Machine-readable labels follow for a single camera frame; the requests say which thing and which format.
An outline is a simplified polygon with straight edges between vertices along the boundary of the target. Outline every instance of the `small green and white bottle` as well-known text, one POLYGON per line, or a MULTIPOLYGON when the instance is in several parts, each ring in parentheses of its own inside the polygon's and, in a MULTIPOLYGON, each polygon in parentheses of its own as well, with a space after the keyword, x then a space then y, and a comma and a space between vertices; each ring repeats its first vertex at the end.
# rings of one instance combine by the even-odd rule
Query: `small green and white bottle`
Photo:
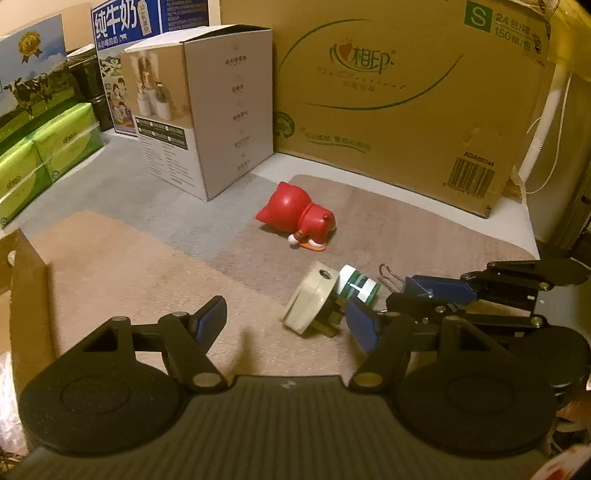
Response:
POLYGON ((333 291, 344 300, 357 297, 369 305, 377 295, 379 286, 379 283, 366 277, 355 267, 345 265, 340 269, 339 280, 333 291))

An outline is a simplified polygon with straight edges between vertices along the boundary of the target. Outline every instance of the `tissue paper box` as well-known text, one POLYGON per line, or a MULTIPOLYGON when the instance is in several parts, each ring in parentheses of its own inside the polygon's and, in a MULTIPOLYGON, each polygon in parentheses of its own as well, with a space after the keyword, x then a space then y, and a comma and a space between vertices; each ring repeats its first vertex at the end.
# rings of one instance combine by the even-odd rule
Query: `tissue paper box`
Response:
POLYGON ((30 136, 52 181, 102 147, 99 128, 92 105, 80 103, 30 136))
POLYGON ((0 226, 51 185, 33 142, 24 138, 0 156, 0 226))

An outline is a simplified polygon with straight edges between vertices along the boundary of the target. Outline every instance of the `white product box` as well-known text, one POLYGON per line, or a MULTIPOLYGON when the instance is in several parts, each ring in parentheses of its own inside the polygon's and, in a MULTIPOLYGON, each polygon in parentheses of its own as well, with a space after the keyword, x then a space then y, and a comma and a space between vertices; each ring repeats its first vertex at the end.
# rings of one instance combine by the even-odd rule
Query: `white product box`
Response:
POLYGON ((217 25, 125 49, 127 103, 150 172, 210 200, 273 153, 272 32, 217 25))

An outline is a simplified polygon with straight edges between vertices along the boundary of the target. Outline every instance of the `red toy figure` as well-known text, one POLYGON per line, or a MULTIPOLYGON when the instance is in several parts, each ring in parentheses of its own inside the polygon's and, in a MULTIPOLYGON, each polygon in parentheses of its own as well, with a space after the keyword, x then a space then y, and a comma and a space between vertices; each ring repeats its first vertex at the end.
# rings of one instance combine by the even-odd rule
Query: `red toy figure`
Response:
POLYGON ((299 245, 316 252, 326 248, 331 230, 336 226, 335 214, 312 202, 305 190, 280 182, 277 190, 256 219, 291 235, 290 245, 299 245))

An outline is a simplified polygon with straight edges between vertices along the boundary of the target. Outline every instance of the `heart logo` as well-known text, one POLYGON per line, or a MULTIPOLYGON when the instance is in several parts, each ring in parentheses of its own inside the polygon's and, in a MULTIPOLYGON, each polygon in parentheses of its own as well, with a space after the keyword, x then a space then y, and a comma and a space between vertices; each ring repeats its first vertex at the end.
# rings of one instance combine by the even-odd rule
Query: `heart logo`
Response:
POLYGON ((339 46, 340 57, 344 60, 347 60, 347 58, 349 57, 349 53, 351 53, 351 50, 353 50, 353 44, 351 42, 344 43, 344 44, 340 45, 339 46))

